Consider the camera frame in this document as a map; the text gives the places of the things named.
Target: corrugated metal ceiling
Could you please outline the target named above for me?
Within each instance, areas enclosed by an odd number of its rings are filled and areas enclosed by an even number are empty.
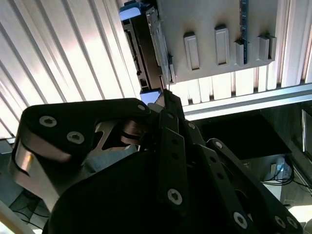
[[[115,1],[0,2],[0,138],[44,103],[139,98]]]

